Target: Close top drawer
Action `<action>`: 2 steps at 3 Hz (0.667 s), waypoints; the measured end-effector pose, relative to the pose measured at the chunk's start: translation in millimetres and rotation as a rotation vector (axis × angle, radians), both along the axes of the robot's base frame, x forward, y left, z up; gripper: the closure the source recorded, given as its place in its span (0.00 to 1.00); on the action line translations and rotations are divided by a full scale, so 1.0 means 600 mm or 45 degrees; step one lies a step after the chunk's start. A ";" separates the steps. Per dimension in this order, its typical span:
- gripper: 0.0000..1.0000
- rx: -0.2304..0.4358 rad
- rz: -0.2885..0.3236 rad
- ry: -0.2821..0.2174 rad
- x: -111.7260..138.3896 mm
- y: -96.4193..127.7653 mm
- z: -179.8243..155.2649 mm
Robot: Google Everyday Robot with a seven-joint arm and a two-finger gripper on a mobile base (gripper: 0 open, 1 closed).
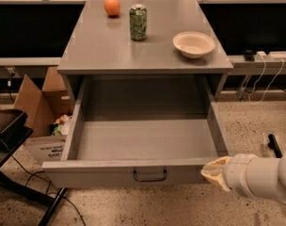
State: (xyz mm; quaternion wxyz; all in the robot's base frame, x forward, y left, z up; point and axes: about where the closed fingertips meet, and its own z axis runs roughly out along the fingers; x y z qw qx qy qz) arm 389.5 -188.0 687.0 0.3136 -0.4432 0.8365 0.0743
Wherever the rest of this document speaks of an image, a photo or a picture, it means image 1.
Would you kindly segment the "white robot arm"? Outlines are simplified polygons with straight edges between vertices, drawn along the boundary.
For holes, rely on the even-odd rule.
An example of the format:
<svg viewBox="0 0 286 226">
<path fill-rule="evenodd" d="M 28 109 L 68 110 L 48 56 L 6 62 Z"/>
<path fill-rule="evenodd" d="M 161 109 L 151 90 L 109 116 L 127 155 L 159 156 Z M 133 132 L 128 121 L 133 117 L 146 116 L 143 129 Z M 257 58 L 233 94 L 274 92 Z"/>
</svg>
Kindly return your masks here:
<svg viewBox="0 0 286 226">
<path fill-rule="evenodd" d="M 286 154 L 264 158 L 239 153 L 203 166 L 201 175 L 212 185 L 245 198 L 264 198 L 286 206 Z"/>
</svg>

